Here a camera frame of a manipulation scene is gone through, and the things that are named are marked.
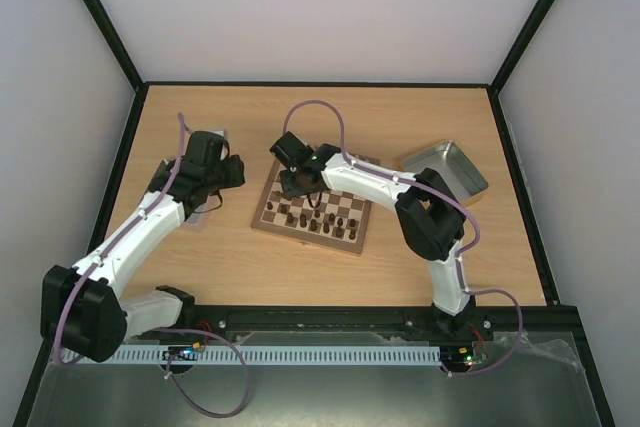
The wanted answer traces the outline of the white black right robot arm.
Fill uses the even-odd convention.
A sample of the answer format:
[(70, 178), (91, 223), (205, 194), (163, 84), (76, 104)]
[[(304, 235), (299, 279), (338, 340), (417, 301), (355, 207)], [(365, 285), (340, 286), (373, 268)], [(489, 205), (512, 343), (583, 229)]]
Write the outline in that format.
[(270, 148), (281, 163), (281, 186), (288, 197), (329, 190), (351, 193), (396, 214), (409, 249), (424, 259), (438, 309), (436, 326), (445, 337), (460, 337), (471, 326), (471, 300), (462, 268), (465, 208), (438, 172), (398, 172), (376, 166), (323, 144), (313, 148), (285, 132)]

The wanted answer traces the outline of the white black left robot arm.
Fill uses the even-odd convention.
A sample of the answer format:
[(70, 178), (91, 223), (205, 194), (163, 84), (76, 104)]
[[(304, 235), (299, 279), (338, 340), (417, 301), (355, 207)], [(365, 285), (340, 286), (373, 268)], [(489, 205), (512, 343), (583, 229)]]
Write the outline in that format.
[(188, 322), (194, 299), (172, 287), (123, 301), (135, 271), (210, 198), (245, 182), (244, 164), (224, 131), (182, 134), (178, 157), (158, 166), (138, 206), (99, 246), (71, 267), (53, 266), (42, 284), (41, 334), (57, 364), (74, 352), (109, 359), (131, 337)]

